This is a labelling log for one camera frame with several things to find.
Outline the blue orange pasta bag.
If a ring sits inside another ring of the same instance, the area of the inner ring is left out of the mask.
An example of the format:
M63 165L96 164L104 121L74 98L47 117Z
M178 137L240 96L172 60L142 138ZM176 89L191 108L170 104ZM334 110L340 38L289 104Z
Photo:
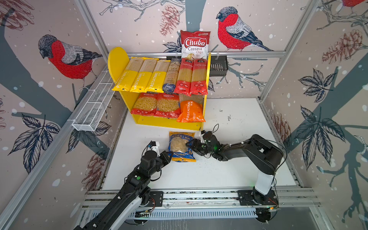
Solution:
M192 150L187 147L187 143L194 140L194 132L169 132L169 152L172 153L172 161L181 163L194 163Z

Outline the orange macaroni bag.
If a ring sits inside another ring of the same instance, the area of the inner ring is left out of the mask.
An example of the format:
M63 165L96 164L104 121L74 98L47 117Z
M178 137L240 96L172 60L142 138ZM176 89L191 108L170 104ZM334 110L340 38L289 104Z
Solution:
M177 122L181 123L196 123L205 122L203 115L204 96L185 94L179 95L181 114Z

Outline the red short pasta bag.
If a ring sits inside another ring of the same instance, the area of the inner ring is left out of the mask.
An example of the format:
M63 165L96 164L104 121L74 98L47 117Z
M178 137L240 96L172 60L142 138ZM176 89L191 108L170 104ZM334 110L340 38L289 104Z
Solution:
M157 94L156 117L179 118L180 100L177 94Z

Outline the red macaroni bag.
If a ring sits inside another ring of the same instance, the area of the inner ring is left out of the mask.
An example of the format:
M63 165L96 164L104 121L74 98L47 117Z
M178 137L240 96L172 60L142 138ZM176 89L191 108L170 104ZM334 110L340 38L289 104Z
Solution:
M131 114L151 117L155 115L156 109L157 94L141 93L131 110Z

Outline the red spaghetti bag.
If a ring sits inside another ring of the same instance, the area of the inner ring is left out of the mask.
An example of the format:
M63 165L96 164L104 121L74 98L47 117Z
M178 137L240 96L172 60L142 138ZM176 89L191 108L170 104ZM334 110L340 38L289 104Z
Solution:
M196 59L193 65L190 94L207 95L207 66L206 59Z
M193 61L182 58L174 93L190 96Z

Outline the blue spaghetti bag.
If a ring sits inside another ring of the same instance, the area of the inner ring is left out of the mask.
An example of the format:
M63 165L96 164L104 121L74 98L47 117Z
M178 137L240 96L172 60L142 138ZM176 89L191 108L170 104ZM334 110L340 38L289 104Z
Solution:
M180 58L173 58L170 62L168 71L166 73L166 77L163 84L163 91L165 93L174 93L178 73L180 70L181 59Z

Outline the yellow Pastatime spaghetti bag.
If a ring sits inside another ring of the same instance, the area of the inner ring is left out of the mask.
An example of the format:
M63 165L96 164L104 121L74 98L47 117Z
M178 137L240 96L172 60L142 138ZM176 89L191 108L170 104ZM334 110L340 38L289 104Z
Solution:
M145 92L164 93L163 84L167 75L171 61L159 60L156 63L154 71L150 77Z
M132 57L112 90L129 92L144 60L144 57Z
M146 93L146 87L158 62L158 58L145 58L130 89L133 93Z

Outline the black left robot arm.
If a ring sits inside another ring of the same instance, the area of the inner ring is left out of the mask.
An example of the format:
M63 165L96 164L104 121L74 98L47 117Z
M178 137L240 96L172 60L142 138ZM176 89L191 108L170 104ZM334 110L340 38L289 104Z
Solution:
M133 213L143 201L149 197L151 176L161 172L173 157L172 152L163 151L158 154L149 150L143 154L140 164L127 176L127 179L117 195L110 203L83 228L76 226L76 230L118 230L128 216Z

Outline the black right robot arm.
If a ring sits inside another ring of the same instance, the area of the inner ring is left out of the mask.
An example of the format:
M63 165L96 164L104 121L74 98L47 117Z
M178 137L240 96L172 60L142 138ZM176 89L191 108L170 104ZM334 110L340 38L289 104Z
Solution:
M276 172L284 158L280 148L257 134L236 144L221 144L213 131L203 130L199 136L199 139L189 141L186 146L200 156L209 154L220 162L249 158L258 169L254 196L265 198L270 194Z

